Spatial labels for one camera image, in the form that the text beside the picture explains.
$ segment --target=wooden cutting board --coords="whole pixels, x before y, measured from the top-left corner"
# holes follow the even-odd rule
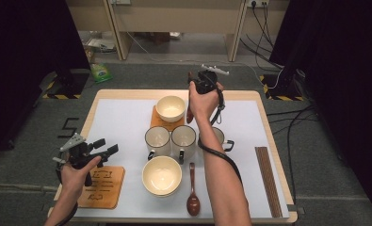
[[[82,195],[77,201],[79,207],[114,209],[119,202],[124,173],[124,168],[117,166],[92,169],[92,185],[83,187]]]

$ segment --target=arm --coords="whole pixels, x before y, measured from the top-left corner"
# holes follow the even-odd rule
[[[62,190],[58,201],[54,206],[50,217],[45,221],[45,226],[57,225],[66,218],[76,205],[77,200],[82,194],[86,176],[91,169],[101,161],[101,156],[93,158],[82,169],[74,169],[70,163],[66,163],[62,168]]]
[[[218,106],[215,91],[200,95],[190,83],[190,108],[200,130],[201,142],[208,148],[225,153],[210,124]],[[215,155],[203,152],[206,186],[216,225],[251,225],[248,201],[232,166]]]

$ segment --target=gray carpet floor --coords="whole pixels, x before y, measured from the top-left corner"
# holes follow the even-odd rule
[[[58,148],[71,131],[80,132],[93,98],[100,89],[187,89],[186,75],[196,73],[200,65],[106,64],[113,79],[95,84],[89,78],[80,99],[40,99],[14,140],[15,148],[0,151],[0,225],[42,225],[59,185],[55,174]],[[310,101],[286,102],[266,99],[256,75],[264,73],[245,66],[223,66],[230,76],[219,81],[226,89],[257,90],[267,114],[301,110]],[[45,89],[52,79],[41,83]],[[372,225],[372,205],[353,171],[339,158],[337,151],[314,110],[303,113],[290,132],[287,150],[287,126],[297,114],[268,116],[290,188],[295,183],[299,220],[296,225]],[[289,165],[291,156],[292,171]],[[71,225],[105,225],[72,222]]]

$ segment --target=mug handle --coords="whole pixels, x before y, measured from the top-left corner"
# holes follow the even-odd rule
[[[235,142],[232,141],[232,140],[225,140],[224,141],[225,144],[231,144],[230,148],[227,148],[227,149],[224,149],[224,152],[229,152],[233,149],[234,145],[235,145]]]
[[[153,159],[154,154],[155,154],[155,150],[151,150],[150,153],[148,154],[148,161],[150,161],[151,159]]]
[[[183,149],[180,149],[179,163],[180,165],[183,165],[183,163],[185,163],[185,151]]]

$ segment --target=person's right hand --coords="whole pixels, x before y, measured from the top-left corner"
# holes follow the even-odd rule
[[[78,199],[82,194],[87,174],[96,167],[100,161],[101,156],[96,156],[82,169],[75,169],[70,163],[66,163],[61,170],[62,192],[69,192]]]
[[[223,86],[217,83],[218,88],[223,90]],[[195,83],[189,83],[189,107],[196,120],[210,119],[215,108],[218,107],[218,93],[212,90],[205,94],[200,94],[196,90]]]

